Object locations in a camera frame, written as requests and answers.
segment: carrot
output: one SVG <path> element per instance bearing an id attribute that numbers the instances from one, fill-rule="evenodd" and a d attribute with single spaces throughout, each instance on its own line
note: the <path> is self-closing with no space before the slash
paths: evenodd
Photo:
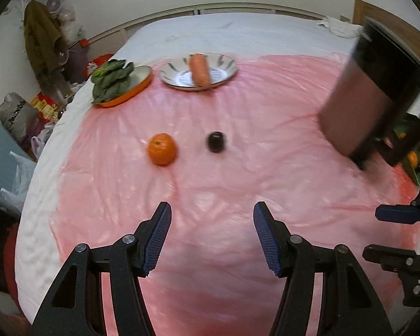
<path id="1" fill-rule="evenodd" d="M 204 54 L 193 54 L 188 60 L 193 82 L 201 87 L 210 86 L 210 74 Z"/>

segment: plate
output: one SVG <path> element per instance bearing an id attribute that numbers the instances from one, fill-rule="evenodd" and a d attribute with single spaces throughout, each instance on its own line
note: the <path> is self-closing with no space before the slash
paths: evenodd
<path id="1" fill-rule="evenodd" d="M 109 102 L 101 102 L 98 104 L 98 106 L 117 106 L 123 102 L 126 102 L 135 95 L 139 94 L 151 83 L 153 79 L 152 68 L 149 66 L 135 67 L 132 73 L 129 75 L 129 77 L 131 78 L 131 88 L 126 93 L 122 94 L 120 97 L 110 100 Z"/>
<path id="2" fill-rule="evenodd" d="M 222 54 L 202 53 L 206 56 L 210 73 L 210 88 L 218 87 L 231 79 L 238 66 L 235 60 Z M 160 69 L 160 79 L 167 85 L 182 91 L 202 91 L 204 87 L 197 86 L 191 79 L 191 71 L 188 67 L 188 59 L 191 55 L 184 58 L 174 59 L 165 64 Z"/>

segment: orange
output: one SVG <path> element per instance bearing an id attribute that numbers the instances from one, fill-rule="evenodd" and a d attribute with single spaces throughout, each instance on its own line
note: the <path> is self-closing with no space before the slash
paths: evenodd
<path id="1" fill-rule="evenodd" d="M 172 137 L 165 133 L 154 135 L 147 150 L 152 162 L 157 165 L 171 164 L 177 155 L 176 143 Z"/>
<path id="2" fill-rule="evenodd" d="M 418 167 L 418 158 L 417 158 L 417 154 L 415 153 L 415 151 L 411 151 L 408 154 L 408 159 L 409 159 L 409 162 L 410 162 L 412 168 L 415 169 L 415 168 Z"/>

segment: green tray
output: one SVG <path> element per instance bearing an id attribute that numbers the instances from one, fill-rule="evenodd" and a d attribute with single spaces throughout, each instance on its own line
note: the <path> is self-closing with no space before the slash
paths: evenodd
<path id="1" fill-rule="evenodd" d="M 406 113 L 406 115 L 402 118 L 399 124 L 394 128 L 394 133 L 396 136 L 401 132 L 408 132 L 408 129 L 418 121 L 418 117 L 415 115 L 411 115 Z M 409 178 L 411 178 L 412 182 L 416 185 L 420 185 L 420 146 L 414 149 L 415 153 L 417 154 L 419 168 L 413 169 L 408 157 L 406 156 L 402 161 L 401 165 L 404 171 L 408 174 Z"/>

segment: white plate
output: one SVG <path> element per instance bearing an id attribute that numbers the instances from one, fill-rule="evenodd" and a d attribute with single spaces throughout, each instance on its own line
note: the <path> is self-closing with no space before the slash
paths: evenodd
<path id="1" fill-rule="evenodd" d="M 238 67 L 235 60 L 222 54 L 202 53 L 206 56 L 210 73 L 210 88 L 215 88 L 232 78 Z M 201 91 L 191 79 L 188 57 L 174 59 L 160 69 L 160 79 L 167 85 L 183 91 Z"/>

